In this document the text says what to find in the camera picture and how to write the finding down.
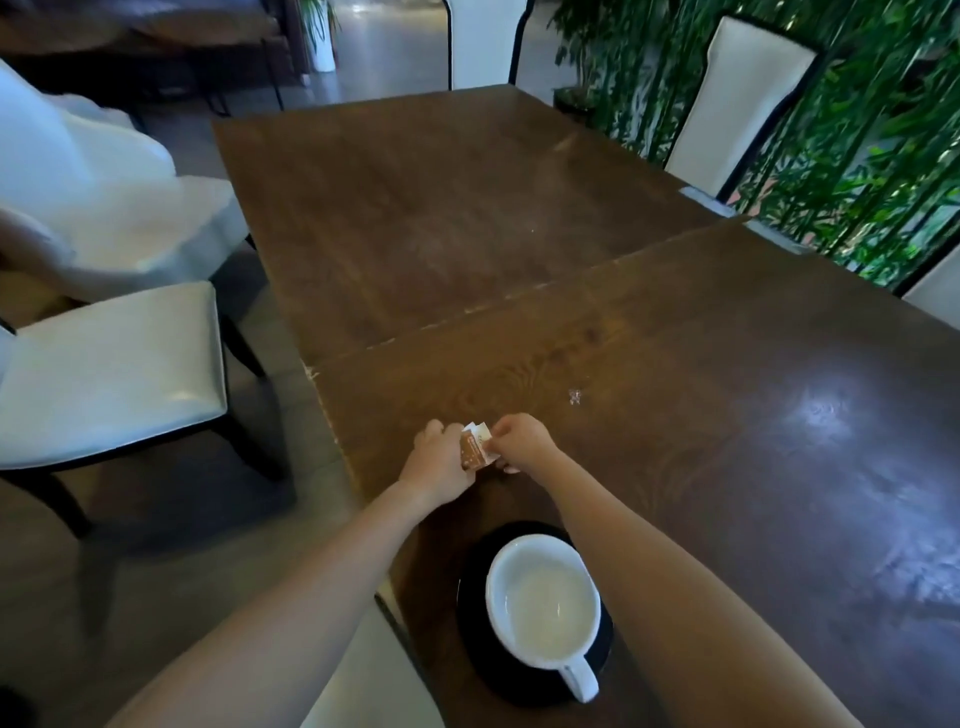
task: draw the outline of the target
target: chair frame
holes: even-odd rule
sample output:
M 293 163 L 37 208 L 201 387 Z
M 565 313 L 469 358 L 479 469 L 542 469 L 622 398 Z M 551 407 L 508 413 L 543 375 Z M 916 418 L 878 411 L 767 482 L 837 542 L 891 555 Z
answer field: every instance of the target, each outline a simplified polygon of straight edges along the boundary
M 797 83 L 797 86 L 790 93 L 783 97 L 780 103 L 777 104 L 776 108 L 767 117 L 766 121 L 763 122 L 763 126 L 760 127 L 760 131 L 756 133 L 756 136 L 754 136 L 753 140 L 750 142 L 750 146 L 747 147 L 746 151 L 743 153 L 743 156 L 740 157 L 740 161 L 736 164 L 736 166 L 734 166 L 730 176 L 727 177 L 727 180 L 723 183 L 723 186 L 720 187 L 720 192 L 717 194 L 716 199 L 724 204 L 727 203 L 731 195 L 736 191 L 736 188 L 743 179 L 743 176 L 747 173 L 750 165 L 754 163 L 756 156 L 760 153 L 760 150 L 763 149 L 763 146 L 767 143 L 767 140 L 773 134 L 774 130 L 777 128 L 783 118 L 793 110 L 794 106 L 803 97 L 806 91 L 820 79 L 820 76 L 827 70 L 828 65 L 826 51 L 824 47 L 818 43 L 813 43 L 805 37 L 800 37 L 795 33 L 785 31 L 783 28 L 778 28 L 773 23 L 768 23 L 759 18 L 751 17 L 739 12 L 720 12 L 717 14 L 716 23 L 714 23 L 713 33 L 710 34 L 710 39 L 707 41 L 707 45 L 704 46 L 704 70 L 700 74 L 700 83 L 697 84 L 698 96 L 700 95 L 700 89 L 704 85 L 704 80 L 707 78 L 709 47 L 713 43 L 713 40 L 716 38 L 716 35 L 720 30 L 720 21 L 725 17 L 728 17 L 731 20 L 738 20 L 741 23 L 752 25 L 762 31 L 767 31 L 768 33 L 773 33 L 776 36 L 790 40 L 797 45 L 803 46 L 803 48 L 806 48 L 808 51 L 812 51 L 816 55 L 813 59 L 813 62 L 810 64 L 810 67 L 806 69 L 806 72 Z M 694 104 L 696 104 L 696 97 L 694 97 L 693 103 L 691 103 L 684 112 L 684 118 L 678 126 L 677 135 L 674 136 L 673 144 L 670 145 L 670 152 L 666 156 L 667 162 L 669 162 L 670 158 L 673 157 L 673 150 L 677 146 L 677 141 L 680 139 L 680 135 L 686 126 L 686 122 L 690 116 L 690 113 L 693 111 Z
M 227 392 L 227 412 L 212 420 L 197 423 L 189 427 L 164 432 L 156 437 L 130 443 L 119 448 L 104 450 L 86 457 L 66 460 L 52 465 L 43 465 L 35 468 L 19 468 L 16 470 L 0 470 L 0 478 L 11 485 L 26 491 L 31 496 L 46 505 L 70 532 L 78 539 L 83 539 L 93 531 L 94 523 L 87 517 L 80 504 L 70 494 L 63 483 L 54 473 L 70 471 L 87 465 L 113 460 L 118 457 L 135 454 L 143 449 L 152 448 L 166 442 L 174 442 L 198 432 L 212 431 L 220 435 L 233 448 L 240 459 L 253 470 L 268 480 L 277 482 L 283 478 L 284 472 L 280 465 L 260 447 L 250 436 L 247 430 L 233 416 L 230 409 L 229 386 L 227 382 L 227 362 L 225 349 L 229 350 L 237 360 L 249 369 L 258 379 L 266 377 L 266 373 L 250 345 L 243 338 L 239 328 L 226 315 L 220 313 L 220 356 L 224 372 L 224 389 Z M 16 334 L 16 331 L 0 320 L 0 326 Z
M 520 50 L 523 45 L 523 31 L 526 30 L 527 20 L 534 11 L 535 0 L 527 0 L 527 7 L 520 14 L 520 19 L 516 23 L 516 33 L 514 35 L 514 52 L 510 57 L 510 74 L 507 77 L 507 83 L 516 85 L 516 71 L 520 66 Z M 446 90 L 453 90 L 453 10 L 450 9 L 449 0 L 444 0 L 444 10 L 446 10 Z

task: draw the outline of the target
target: white cup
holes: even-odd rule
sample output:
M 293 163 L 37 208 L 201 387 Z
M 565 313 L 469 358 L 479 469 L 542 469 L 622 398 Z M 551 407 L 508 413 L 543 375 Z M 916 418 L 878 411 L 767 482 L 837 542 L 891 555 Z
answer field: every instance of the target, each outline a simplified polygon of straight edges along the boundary
M 506 544 L 487 574 L 487 614 L 523 664 L 557 670 L 582 703 L 596 696 L 584 655 L 600 628 L 600 594 L 572 546 L 542 533 Z

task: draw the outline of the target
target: cup handle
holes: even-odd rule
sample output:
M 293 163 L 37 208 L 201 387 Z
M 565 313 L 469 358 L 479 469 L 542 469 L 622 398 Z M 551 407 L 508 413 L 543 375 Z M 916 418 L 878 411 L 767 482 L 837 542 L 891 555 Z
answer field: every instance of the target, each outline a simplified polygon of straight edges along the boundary
M 570 692 L 581 703 L 589 703 L 600 692 L 596 675 L 583 657 L 578 657 L 569 665 L 558 670 Z

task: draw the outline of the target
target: person's left hand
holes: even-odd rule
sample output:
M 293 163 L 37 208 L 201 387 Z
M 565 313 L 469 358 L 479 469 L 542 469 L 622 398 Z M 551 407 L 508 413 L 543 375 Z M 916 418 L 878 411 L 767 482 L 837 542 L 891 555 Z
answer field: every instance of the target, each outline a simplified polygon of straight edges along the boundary
M 444 428 L 440 420 L 431 420 L 414 438 L 413 452 L 400 471 L 398 483 L 426 498 L 431 510 L 449 503 L 476 478 L 465 471 L 460 460 L 460 433 L 464 426 L 451 423 Z

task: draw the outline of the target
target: saucer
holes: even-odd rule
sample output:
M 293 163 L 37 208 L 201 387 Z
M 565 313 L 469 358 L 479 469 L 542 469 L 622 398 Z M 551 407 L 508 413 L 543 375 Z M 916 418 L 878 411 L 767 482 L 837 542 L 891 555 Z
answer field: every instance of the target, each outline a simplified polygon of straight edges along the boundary
M 510 654 L 494 634 L 487 615 L 487 573 L 493 559 L 510 541 L 530 533 L 545 533 L 573 546 L 566 531 L 538 521 L 514 521 L 488 533 L 470 549 L 464 563 L 457 587 L 457 627 L 473 668 L 488 688 L 521 708 L 544 708 L 573 700 L 564 679 L 555 670 L 528 667 Z M 601 602 L 600 628 L 586 655 L 598 678 L 612 643 L 613 621 Z

